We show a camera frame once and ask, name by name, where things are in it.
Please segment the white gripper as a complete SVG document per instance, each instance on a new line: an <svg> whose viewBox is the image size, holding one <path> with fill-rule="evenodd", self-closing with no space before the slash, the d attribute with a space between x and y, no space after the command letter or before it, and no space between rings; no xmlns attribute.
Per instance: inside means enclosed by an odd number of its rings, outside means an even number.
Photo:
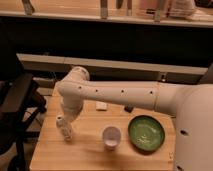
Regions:
<svg viewBox="0 0 213 171"><path fill-rule="evenodd" d="M63 115L63 126L70 129L71 123L77 119L78 113L64 114Z"/></svg>

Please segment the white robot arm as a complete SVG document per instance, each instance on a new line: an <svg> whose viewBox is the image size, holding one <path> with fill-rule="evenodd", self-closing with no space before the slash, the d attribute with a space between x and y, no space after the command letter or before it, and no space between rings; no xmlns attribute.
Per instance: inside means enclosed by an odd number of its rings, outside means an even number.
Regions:
<svg viewBox="0 0 213 171"><path fill-rule="evenodd" d="M176 117L174 171L213 171L213 84L92 81L76 66L57 83L65 118L75 120L84 100L133 106Z"/></svg>

